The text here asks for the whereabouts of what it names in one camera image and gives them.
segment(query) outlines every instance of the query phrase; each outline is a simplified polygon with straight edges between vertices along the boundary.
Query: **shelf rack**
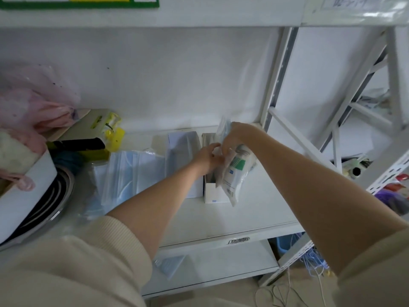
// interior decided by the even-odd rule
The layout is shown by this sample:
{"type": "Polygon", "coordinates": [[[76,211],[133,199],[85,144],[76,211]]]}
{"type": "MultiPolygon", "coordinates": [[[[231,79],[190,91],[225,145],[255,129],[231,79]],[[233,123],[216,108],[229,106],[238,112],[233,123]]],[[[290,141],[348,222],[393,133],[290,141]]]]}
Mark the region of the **shelf rack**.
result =
{"type": "MultiPolygon", "coordinates": [[[[284,34],[291,34],[295,28],[289,28],[284,34]]],[[[291,51],[291,42],[287,41],[285,49],[279,52],[291,51]]],[[[268,129],[272,118],[289,133],[291,137],[305,150],[305,153],[314,161],[324,165],[331,170],[341,174],[341,155],[340,155],[340,136],[339,128],[345,123],[352,110],[359,112],[360,116],[373,127],[380,129],[393,138],[390,146],[385,149],[379,158],[377,158],[367,170],[365,170],[356,180],[360,187],[376,194],[383,186],[389,183],[394,177],[399,175],[409,165],[409,128],[406,128],[409,122],[409,32],[406,27],[389,27],[382,31],[368,53],[362,61],[358,71],[346,91],[346,96],[340,107],[335,112],[326,129],[322,132],[317,144],[312,144],[304,135],[297,130],[280,112],[275,108],[277,94],[279,90],[271,85],[280,85],[280,79],[284,77],[287,58],[277,59],[284,61],[276,65],[280,71],[272,71],[272,79],[266,97],[269,103],[263,127],[268,129]],[[392,119],[386,119],[378,113],[363,107],[357,101],[371,80],[373,74],[379,69],[388,66],[389,87],[391,93],[392,119]],[[328,161],[322,152],[332,140],[334,152],[334,164],[328,161]]],[[[263,287],[274,281],[283,271],[292,263],[305,254],[313,242],[305,233],[287,253],[279,259],[279,269],[271,274],[265,274],[259,280],[259,286],[263,287]]]]}

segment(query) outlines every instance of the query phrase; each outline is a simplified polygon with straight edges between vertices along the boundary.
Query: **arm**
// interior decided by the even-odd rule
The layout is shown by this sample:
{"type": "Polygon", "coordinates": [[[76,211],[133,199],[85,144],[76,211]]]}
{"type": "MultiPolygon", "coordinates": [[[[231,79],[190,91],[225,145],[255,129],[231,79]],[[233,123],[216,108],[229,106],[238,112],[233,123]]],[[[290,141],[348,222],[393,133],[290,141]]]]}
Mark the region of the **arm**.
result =
{"type": "Polygon", "coordinates": [[[374,243],[409,226],[354,182],[254,126],[233,123],[223,154],[238,144],[245,144],[257,156],[336,274],[374,243]]]}
{"type": "Polygon", "coordinates": [[[174,175],[133,196],[107,214],[121,221],[135,234],[151,259],[193,182],[223,163],[222,156],[212,154],[217,146],[220,144],[204,147],[192,162],[174,175]]]}

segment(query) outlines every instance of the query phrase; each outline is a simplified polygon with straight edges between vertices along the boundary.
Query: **beige sleeve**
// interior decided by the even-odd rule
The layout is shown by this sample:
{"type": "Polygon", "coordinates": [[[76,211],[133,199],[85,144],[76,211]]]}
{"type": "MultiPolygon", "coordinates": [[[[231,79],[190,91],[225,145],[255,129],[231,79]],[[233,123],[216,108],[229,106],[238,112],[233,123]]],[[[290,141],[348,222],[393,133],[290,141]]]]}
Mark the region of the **beige sleeve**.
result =
{"type": "Polygon", "coordinates": [[[0,274],[0,306],[145,306],[152,263],[120,221],[101,217],[77,236],[25,248],[0,274]]]}
{"type": "Polygon", "coordinates": [[[375,243],[340,274],[336,305],[408,306],[408,259],[409,229],[375,243]]]}

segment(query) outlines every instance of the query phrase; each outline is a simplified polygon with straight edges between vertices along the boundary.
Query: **green board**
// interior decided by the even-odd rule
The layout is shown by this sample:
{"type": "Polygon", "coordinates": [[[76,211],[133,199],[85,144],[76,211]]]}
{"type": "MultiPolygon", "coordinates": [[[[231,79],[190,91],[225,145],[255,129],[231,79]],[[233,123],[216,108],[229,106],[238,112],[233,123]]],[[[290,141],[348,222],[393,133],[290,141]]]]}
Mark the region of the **green board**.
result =
{"type": "Polygon", "coordinates": [[[0,0],[0,9],[149,9],[158,8],[159,0],[0,0]]]}

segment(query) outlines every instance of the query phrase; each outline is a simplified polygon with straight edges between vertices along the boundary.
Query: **floor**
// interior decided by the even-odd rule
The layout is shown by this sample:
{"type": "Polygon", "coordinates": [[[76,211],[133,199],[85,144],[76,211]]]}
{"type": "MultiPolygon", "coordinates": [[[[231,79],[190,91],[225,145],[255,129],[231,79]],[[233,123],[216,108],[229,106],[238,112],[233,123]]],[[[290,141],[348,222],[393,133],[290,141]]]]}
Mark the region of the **floor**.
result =
{"type": "MultiPolygon", "coordinates": [[[[317,277],[310,277],[304,268],[296,268],[290,270],[290,281],[292,288],[298,292],[308,307],[324,306],[321,298],[320,284],[317,277]]],[[[326,306],[335,307],[331,293],[337,288],[337,278],[334,275],[321,276],[321,283],[326,306]]],[[[288,289],[288,275],[284,274],[274,284],[278,286],[274,290],[274,293],[279,296],[280,290],[285,300],[288,289]]],[[[278,306],[283,306],[280,304],[279,300],[275,299],[273,301],[271,293],[266,289],[261,289],[257,292],[256,305],[254,302],[254,294],[257,290],[257,281],[253,278],[247,278],[218,284],[213,287],[153,298],[147,301],[146,305],[147,307],[162,307],[182,300],[210,296],[240,303],[249,307],[271,307],[273,303],[278,306]]],[[[287,307],[304,306],[305,305],[300,301],[294,291],[291,291],[288,296],[287,307]]]]}

